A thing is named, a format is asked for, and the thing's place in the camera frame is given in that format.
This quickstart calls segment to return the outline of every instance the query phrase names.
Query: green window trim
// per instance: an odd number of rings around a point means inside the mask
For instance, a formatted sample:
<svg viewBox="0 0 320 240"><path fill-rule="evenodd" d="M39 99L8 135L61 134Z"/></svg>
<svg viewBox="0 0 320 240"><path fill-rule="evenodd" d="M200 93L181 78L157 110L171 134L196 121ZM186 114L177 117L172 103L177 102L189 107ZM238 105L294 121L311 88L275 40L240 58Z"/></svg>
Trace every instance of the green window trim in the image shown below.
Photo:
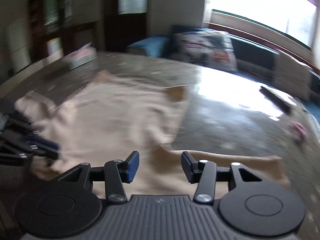
<svg viewBox="0 0 320 240"><path fill-rule="evenodd" d="M310 48L309 46L307 46L306 44L302 43L301 41L298 41L296 38L288 35L287 33L283 33L283 32L281 32L281 31L278 31L278 30L276 30L276 29L274 29L274 28L272 28L272 27L270 27L270 26L267 26L267 25L265 25L265 24L263 24L263 23L254 21L254 20L252 20L252 19L249 19L249 18L247 18L247 17L240 16L240 15L237 15L237 14L228 13L228 12L224 12L224 11L220 11L220 10L216 10L216 9L212 9L212 12L217 12L217 13L221 13L221 14L230 15L230 16L233 16L233 17L237 17L237 18L240 18L240 19L243 19L243 20L246 20L246 21L255 23L255 24L257 24L257 25L260 25L260 26L262 26L262 27L265 27L265 28L267 28L267 29L270 29L270 30L272 30L272 31L274 31L274 32L276 32L276 33L279 33L279 34L281 34L281 35L289 38L290 40L298 43L299 45L303 46L303 47L306 48L307 50L310 50L310 51L311 51L311 48Z"/></svg>

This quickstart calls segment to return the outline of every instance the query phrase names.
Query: blue sofa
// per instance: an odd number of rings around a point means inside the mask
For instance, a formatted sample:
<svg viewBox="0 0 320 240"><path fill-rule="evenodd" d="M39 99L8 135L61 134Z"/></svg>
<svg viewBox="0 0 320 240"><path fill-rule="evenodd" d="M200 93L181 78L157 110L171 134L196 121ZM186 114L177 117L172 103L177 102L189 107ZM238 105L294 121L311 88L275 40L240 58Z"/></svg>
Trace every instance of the blue sofa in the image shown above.
<svg viewBox="0 0 320 240"><path fill-rule="evenodd" d="M135 42L128 46L127 51L134 54L141 54L150 57L172 58L172 55L178 53L178 44L174 38L175 33L211 31L211 29L193 28L181 25L173 25L168 35L159 35L146 38L142 41ZM253 41L229 34L234 54L237 60L239 71L233 74L272 85L272 71L276 65L278 52L266 46ZM316 117L320 122L320 79L319 76L311 71L312 91L310 101L303 101L306 109Z"/></svg>

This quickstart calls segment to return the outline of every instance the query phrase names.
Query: wooden trim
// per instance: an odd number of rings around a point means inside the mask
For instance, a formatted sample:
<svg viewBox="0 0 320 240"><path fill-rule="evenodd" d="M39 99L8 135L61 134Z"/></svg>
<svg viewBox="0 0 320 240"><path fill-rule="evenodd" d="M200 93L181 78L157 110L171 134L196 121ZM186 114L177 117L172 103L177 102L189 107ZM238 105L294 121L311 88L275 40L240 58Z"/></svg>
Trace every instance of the wooden trim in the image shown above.
<svg viewBox="0 0 320 240"><path fill-rule="evenodd" d="M244 38L244 39L247 39L249 41L254 41L256 43L259 43L261 45L264 45L270 49L274 49L274 50L280 50L292 57L294 57L296 60L308 65L313 72L315 72L316 74L320 75L320 70L314 66L313 64L311 64L310 62L306 61L305 59L303 59L302 57L298 56L297 54L271 42L271 41L267 41L263 38L260 38L258 36L255 36L253 34L250 34L250 33L246 33L246 32L243 32L243 31L240 31L240 30L237 30L237 29L234 29L234 28L230 28L230 27L227 27L227 26L223 26L223 25L219 25L219 24L214 24L214 23L207 23L209 25L209 29L212 29L212 30L217 30L217 31L225 31L225 32L228 32L230 34L233 34L233 35L236 35L236 36L239 36L241 38Z"/></svg>

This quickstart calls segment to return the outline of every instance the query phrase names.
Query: dark wooden door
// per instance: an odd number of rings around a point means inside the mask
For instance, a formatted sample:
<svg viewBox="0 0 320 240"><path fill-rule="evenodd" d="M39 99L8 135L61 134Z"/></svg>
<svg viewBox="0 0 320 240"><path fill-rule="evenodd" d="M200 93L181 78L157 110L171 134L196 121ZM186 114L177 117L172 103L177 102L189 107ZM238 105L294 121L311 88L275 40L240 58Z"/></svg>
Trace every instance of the dark wooden door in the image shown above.
<svg viewBox="0 0 320 240"><path fill-rule="evenodd" d="M104 33L107 51L125 48L147 36L147 12L119 14L119 0L104 0Z"/></svg>

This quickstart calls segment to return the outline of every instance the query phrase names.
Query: round black disc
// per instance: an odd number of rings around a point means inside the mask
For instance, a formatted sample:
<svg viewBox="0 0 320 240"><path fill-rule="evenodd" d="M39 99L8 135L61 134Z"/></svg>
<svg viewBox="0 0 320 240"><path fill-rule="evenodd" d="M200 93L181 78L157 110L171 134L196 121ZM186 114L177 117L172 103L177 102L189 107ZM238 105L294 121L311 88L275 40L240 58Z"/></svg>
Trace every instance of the round black disc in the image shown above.
<svg viewBox="0 0 320 240"><path fill-rule="evenodd" d="M276 237L296 232L305 208L297 195L272 182L244 182L221 198L219 213L240 232Z"/></svg>
<svg viewBox="0 0 320 240"><path fill-rule="evenodd" d="M99 198L84 187L59 182L19 200L16 218L21 229L31 235L61 238L92 225L101 209Z"/></svg>

